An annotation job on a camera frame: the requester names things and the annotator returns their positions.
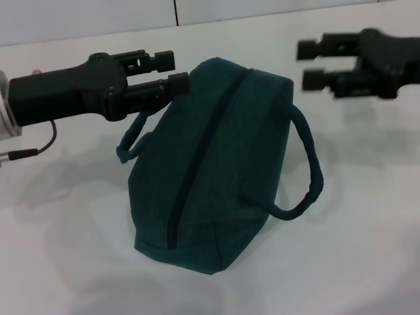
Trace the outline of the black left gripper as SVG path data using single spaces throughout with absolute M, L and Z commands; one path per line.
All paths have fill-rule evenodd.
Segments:
M 153 56 L 144 50 L 113 56 L 96 53 L 74 68 L 11 79 L 8 101 L 21 127 L 82 114 L 119 121 L 125 114 L 159 111 L 176 96 L 190 92 L 188 72 L 128 87 L 126 74 L 173 70 L 173 51 Z M 123 112 L 119 109 L 122 94 Z

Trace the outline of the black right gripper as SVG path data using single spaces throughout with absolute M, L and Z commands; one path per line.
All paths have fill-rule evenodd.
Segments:
M 319 41 L 297 43 L 298 61 L 350 56 L 357 56 L 359 62 L 352 70 L 304 70 L 302 90 L 328 88 L 334 98 L 395 99 L 401 87 L 419 84 L 418 37 L 395 37 L 366 28 L 358 33 L 325 33 Z

